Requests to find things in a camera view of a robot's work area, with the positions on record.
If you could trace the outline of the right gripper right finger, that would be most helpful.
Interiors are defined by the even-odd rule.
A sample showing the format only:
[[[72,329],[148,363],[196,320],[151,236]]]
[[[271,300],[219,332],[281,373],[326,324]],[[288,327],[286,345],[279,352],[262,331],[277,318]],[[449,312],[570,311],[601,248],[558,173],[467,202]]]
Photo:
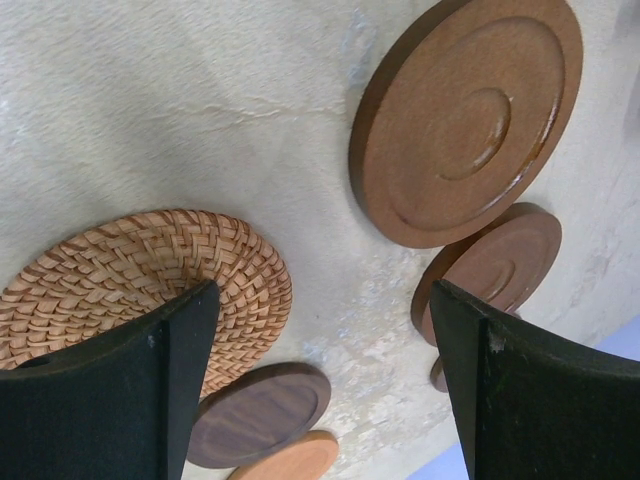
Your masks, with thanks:
[[[430,312],[472,479],[636,479],[639,364],[446,281]]]

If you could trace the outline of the woven rattan coaster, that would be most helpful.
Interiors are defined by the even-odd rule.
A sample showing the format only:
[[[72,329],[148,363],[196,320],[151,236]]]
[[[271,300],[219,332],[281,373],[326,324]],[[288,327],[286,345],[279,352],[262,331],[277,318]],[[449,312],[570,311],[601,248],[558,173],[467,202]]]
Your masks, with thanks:
[[[202,210],[126,216],[63,241],[1,295],[9,370],[147,314],[206,280],[220,313],[201,392],[249,371],[288,320],[292,280],[278,251],[243,220]]]

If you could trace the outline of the dark walnut coaster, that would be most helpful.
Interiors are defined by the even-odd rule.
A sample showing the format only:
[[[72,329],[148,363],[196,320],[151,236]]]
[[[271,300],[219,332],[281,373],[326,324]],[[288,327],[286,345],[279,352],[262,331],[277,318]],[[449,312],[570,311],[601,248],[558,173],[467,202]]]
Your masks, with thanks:
[[[199,404],[187,460],[202,468],[252,464],[299,440],[331,399],[317,367],[284,362],[252,370]]]

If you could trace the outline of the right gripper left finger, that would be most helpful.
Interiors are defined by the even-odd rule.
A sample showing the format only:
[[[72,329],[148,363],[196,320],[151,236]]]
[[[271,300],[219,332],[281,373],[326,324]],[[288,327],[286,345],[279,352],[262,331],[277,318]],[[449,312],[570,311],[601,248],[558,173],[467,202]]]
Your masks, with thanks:
[[[178,479],[220,309],[205,281],[1,373],[4,479]]]

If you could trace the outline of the orange wooden coaster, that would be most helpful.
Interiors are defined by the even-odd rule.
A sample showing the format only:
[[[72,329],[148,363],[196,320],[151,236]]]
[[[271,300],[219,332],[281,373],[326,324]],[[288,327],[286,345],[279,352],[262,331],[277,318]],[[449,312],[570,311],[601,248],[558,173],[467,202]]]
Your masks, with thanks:
[[[320,479],[339,455],[339,443],[328,431],[311,431],[299,441],[257,463],[239,467],[229,480]]]

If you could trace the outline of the brown ringed coaster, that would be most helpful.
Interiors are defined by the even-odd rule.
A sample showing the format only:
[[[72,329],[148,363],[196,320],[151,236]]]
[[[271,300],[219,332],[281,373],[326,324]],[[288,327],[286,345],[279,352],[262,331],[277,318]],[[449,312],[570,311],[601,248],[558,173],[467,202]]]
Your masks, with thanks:
[[[442,1],[394,43],[349,143],[359,206],[409,248],[458,241],[528,188],[573,111],[583,66],[565,1]]]
[[[559,219],[533,203],[511,205],[480,231],[445,246],[429,264],[411,302],[411,321],[436,346],[432,284],[447,280],[485,303],[514,313],[544,280],[562,241]]]

